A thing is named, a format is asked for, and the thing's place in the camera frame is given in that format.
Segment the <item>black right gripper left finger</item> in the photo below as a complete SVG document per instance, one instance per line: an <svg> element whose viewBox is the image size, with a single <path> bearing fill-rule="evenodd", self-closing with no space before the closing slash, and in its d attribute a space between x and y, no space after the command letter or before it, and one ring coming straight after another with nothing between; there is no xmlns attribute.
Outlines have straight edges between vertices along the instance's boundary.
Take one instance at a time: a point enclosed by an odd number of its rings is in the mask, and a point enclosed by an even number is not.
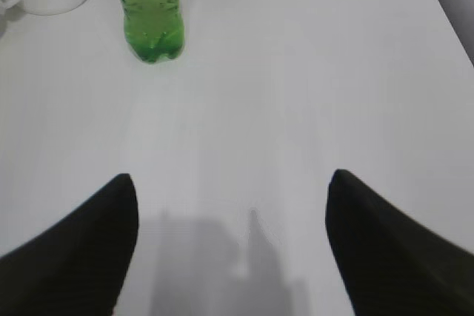
<svg viewBox="0 0 474 316"><path fill-rule="evenodd" d="M136 190L122 173L1 257L1 314L112 315L138 228Z"/></svg>

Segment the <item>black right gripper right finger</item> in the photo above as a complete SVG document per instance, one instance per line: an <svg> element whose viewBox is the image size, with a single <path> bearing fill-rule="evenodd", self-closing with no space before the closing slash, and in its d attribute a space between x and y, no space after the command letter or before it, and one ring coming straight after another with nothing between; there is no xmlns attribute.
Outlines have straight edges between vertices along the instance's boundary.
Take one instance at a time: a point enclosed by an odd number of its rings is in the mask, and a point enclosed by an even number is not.
<svg viewBox="0 0 474 316"><path fill-rule="evenodd" d="M473 254L348 170L332 176L325 226L356 315L473 314Z"/></svg>

